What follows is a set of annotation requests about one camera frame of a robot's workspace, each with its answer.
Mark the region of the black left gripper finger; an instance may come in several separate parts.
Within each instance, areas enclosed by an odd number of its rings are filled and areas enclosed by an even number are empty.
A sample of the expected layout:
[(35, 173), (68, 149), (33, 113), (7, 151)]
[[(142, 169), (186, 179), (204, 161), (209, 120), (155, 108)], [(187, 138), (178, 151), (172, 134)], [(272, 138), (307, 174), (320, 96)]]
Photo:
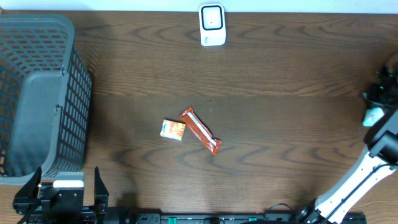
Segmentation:
[(109, 192), (101, 179), (99, 167), (95, 167), (94, 191), (95, 212), (97, 215), (105, 215), (108, 210)]
[(31, 207), (40, 202), (37, 197), (41, 176), (42, 168), (38, 167), (28, 182), (15, 194), (12, 203), (13, 207)]

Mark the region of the light green wipes pack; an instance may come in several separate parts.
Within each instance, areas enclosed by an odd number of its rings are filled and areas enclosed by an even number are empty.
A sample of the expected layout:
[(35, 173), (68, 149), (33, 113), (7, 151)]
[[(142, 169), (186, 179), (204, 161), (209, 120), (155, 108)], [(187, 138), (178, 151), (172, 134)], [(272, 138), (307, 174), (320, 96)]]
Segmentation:
[(371, 127), (375, 125), (384, 115), (385, 112), (382, 110), (382, 108), (375, 107), (367, 109), (363, 119), (363, 126)]

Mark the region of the small orange box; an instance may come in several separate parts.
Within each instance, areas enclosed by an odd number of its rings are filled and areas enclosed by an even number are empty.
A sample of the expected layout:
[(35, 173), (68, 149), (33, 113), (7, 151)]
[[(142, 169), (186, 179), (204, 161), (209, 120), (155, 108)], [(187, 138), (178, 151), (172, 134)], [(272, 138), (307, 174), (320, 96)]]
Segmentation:
[(186, 124), (184, 123), (164, 119), (160, 131), (160, 136), (162, 136), (163, 138), (181, 141), (183, 139), (185, 128)]

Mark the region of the red orange snack bar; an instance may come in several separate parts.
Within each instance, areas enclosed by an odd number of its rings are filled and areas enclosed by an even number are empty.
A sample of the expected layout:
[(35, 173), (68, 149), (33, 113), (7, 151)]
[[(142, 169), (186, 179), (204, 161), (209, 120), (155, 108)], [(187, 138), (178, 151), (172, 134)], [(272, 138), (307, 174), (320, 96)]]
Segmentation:
[(191, 132), (212, 153), (212, 155), (216, 156), (221, 147), (222, 140), (213, 136), (211, 131), (196, 115), (192, 106), (182, 112), (180, 119), (188, 126)]

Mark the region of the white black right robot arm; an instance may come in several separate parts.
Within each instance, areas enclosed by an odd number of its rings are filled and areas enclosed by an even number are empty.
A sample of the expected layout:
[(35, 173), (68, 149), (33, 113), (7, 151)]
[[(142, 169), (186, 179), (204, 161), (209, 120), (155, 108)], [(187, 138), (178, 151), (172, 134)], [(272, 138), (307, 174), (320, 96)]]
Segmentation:
[(297, 223), (341, 223), (358, 200), (382, 179), (397, 171), (397, 62), (378, 73), (366, 100), (386, 113), (364, 137), (364, 149), (349, 171), (295, 217)]

